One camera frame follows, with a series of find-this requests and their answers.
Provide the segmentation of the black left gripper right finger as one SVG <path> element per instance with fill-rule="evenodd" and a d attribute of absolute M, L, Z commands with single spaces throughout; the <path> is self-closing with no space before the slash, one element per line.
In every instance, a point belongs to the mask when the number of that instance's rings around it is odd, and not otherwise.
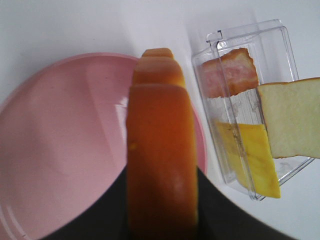
<path fill-rule="evenodd" d="M 225 197 L 198 169 L 198 240 L 281 240 L 265 225 Z"/>

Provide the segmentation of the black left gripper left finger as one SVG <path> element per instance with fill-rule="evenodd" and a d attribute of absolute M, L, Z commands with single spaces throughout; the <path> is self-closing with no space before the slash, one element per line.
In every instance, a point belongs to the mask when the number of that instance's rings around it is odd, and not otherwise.
<path fill-rule="evenodd" d="M 86 211 L 45 236 L 46 240 L 129 240 L 127 223 L 127 168 Z"/>

